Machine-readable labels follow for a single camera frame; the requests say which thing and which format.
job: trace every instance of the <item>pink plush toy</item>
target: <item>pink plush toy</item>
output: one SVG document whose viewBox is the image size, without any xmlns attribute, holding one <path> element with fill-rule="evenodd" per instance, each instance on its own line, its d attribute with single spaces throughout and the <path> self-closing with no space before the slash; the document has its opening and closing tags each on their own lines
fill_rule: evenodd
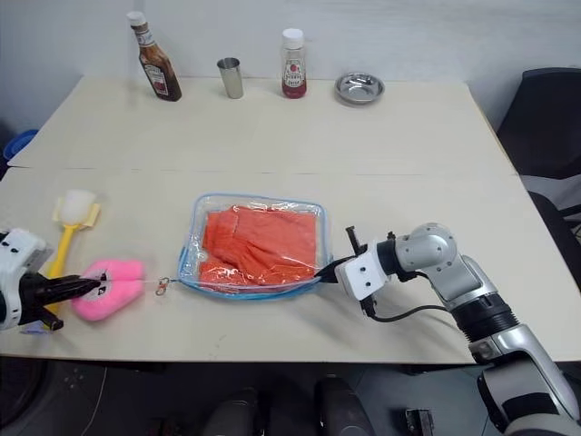
<svg viewBox="0 0 581 436">
<path fill-rule="evenodd" d="M 139 261 L 98 261 L 85 271 L 83 277 L 107 282 L 71 300 L 74 311 L 88 321 L 108 317 L 143 292 L 143 264 Z"/>
</svg>

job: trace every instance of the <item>metal cup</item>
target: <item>metal cup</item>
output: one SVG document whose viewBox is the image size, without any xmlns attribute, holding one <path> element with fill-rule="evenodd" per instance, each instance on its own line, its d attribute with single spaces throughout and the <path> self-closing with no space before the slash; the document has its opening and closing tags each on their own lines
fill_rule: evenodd
<svg viewBox="0 0 581 436">
<path fill-rule="evenodd" d="M 226 94 L 230 98 L 242 97 L 244 91 L 242 90 L 242 77 L 240 76 L 240 61 L 235 57 L 225 57 L 218 61 L 218 68 L 226 88 Z"/>
</svg>

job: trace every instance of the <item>plastic bag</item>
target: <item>plastic bag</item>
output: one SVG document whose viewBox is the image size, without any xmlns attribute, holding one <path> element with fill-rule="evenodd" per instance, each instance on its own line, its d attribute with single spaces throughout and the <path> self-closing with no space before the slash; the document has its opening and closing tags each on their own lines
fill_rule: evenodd
<svg viewBox="0 0 581 436">
<path fill-rule="evenodd" d="M 330 262 L 322 206 L 213 193 L 194 207 L 178 277 L 212 295 L 264 300 L 306 292 Z"/>
</svg>

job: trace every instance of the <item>metal bowl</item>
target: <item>metal bowl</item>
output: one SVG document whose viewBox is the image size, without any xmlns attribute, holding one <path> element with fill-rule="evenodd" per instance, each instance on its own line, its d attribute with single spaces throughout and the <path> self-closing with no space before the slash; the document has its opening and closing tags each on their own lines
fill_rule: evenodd
<svg viewBox="0 0 581 436">
<path fill-rule="evenodd" d="M 337 95 L 351 104 L 368 104 L 383 94 L 383 82 L 367 73 L 348 73 L 335 82 Z"/>
</svg>

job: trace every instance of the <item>white table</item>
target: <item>white table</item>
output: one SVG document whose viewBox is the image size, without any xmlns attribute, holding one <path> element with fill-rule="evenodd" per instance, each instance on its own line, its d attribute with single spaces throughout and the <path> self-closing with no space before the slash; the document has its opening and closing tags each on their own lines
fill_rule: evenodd
<svg viewBox="0 0 581 436">
<path fill-rule="evenodd" d="M 220 79 L 181 79 L 177 103 L 148 84 L 86 77 L 10 164 L 248 173 L 479 174 L 515 171 L 465 84 L 386 83 L 349 107 L 332 81 L 299 100 L 245 79 L 240 100 Z"/>
<path fill-rule="evenodd" d="M 192 203 L 209 191 L 323 203 L 337 257 L 350 253 L 343 230 L 348 225 L 357 226 L 364 242 L 389 230 L 403 234 L 427 221 L 444 223 L 553 359 L 581 358 L 579 291 L 515 176 L 13 168 L 0 183 L 0 226 L 21 226 L 56 244 L 54 200 L 71 187 L 98 193 L 103 210 L 96 226 L 75 238 L 69 273 L 118 257 L 142 259 L 149 279 L 174 276 Z M 0 352 L 177 362 L 472 362 L 448 314 L 420 312 L 401 322 L 377 323 L 335 285 L 280 302 L 221 301 L 179 284 L 157 297 L 154 287 L 147 285 L 144 296 L 103 322 L 82 321 L 66 304 L 61 331 L 41 337 L 17 329 L 0 332 Z M 386 289 L 379 310 L 399 313 L 424 303 L 438 302 L 417 279 Z"/>
</svg>

